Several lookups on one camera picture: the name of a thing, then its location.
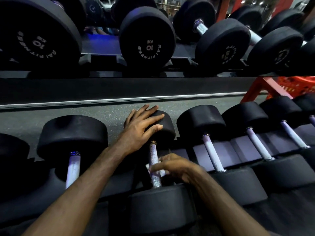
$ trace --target red plastic basket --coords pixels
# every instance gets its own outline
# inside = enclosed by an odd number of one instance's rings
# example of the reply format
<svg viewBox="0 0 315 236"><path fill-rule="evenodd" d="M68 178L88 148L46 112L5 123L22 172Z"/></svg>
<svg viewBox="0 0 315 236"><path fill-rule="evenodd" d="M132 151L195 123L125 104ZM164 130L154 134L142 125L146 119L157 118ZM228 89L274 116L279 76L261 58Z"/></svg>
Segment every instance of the red plastic basket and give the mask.
<svg viewBox="0 0 315 236"><path fill-rule="evenodd" d="M315 76L278 77L277 83L292 97L315 92Z"/></svg>

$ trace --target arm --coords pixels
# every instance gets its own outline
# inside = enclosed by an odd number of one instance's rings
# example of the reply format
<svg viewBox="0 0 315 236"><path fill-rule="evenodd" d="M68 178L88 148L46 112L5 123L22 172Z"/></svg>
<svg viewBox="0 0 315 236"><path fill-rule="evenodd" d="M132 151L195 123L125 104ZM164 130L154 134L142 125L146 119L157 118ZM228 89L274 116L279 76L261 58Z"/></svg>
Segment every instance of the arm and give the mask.
<svg viewBox="0 0 315 236"><path fill-rule="evenodd" d="M158 106L146 110L144 105L132 111L124 123L117 141L106 148L48 209L24 232L23 236L80 236L89 222L92 211L109 177L125 156L140 149L150 136L163 128L154 125L164 115L149 117Z"/></svg>
<svg viewBox="0 0 315 236"><path fill-rule="evenodd" d="M167 170L192 184L210 209L222 231L228 236L270 236L234 199L199 165L169 154L153 165L150 171Z"/></svg>

